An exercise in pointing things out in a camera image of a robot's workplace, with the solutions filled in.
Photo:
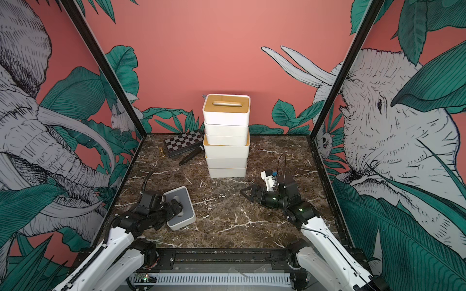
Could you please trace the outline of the grey lid tissue box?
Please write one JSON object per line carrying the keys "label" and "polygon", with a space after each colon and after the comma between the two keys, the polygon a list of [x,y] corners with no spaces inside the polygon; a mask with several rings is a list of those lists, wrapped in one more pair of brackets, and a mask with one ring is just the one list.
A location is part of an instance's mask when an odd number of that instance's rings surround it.
{"label": "grey lid tissue box", "polygon": [[246,146],[249,143],[249,135],[221,136],[205,134],[205,141],[212,146]]}
{"label": "grey lid tissue box", "polygon": [[171,230],[182,229],[196,221],[193,203],[185,186],[170,190],[164,193],[164,196],[174,210],[174,216],[167,221],[167,226]]}

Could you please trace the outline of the yellow lid tissue box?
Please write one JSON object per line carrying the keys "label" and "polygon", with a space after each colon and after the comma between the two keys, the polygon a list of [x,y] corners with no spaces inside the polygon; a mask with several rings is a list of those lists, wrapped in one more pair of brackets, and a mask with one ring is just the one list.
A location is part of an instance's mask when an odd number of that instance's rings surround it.
{"label": "yellow lid tissue box", "polygon": [[247,167],[247,158],[206,158],[209,169],[243,169]]}

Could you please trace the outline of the large bamboo lid tissue box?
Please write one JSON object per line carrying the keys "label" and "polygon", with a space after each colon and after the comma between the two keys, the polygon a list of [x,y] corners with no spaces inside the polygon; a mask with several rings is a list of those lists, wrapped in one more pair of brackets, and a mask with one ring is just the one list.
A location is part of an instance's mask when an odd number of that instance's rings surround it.
{"label": "large bamboo lid tissue box", "polygon": [[206,143],[205,137],[203,142],[205,155],[208,158],[247,158],[250,151],[250,144],[249,139],[249,143],[246,146],[209,145]]}

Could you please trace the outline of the small bamboo lid tissue box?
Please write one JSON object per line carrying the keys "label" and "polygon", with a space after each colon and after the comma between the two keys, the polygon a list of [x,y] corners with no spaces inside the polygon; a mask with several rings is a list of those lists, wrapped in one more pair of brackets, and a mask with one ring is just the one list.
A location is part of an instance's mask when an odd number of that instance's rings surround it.
{"label": "small bamboo lid tissue box", "polygon": [[208,94],[203,105],[206,124],[248,126],[251,98],[247,95]]}

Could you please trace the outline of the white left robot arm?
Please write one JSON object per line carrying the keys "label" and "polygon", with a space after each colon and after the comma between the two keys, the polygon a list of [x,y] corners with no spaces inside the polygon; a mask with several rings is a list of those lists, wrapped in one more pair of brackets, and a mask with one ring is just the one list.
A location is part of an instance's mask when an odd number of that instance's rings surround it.
{"label": "white left robot arm", "polygon": [[138,204],[109,223],[103,241],[53,290],[91,291],[112,263],[136,242],[145,230],[158,230],[182,210],[183,205],[180,202],[175,198],[164,198],[161,191],[143,192]]}

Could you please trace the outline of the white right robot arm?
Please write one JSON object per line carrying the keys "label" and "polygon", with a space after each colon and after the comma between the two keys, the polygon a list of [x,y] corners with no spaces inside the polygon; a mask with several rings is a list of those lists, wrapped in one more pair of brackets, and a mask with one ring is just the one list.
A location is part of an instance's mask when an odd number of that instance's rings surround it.
{"label": "white right robot arm", "polygon": [[253,184],[240,190],[251,202],[280,209],[287,221],[309,241],[294,244],[290,252],[301,268],[328,291],[389,291],[388,283],[366,270],[339,242],[316,208],[302,199],[292,177],[261,173],[265,187]]}

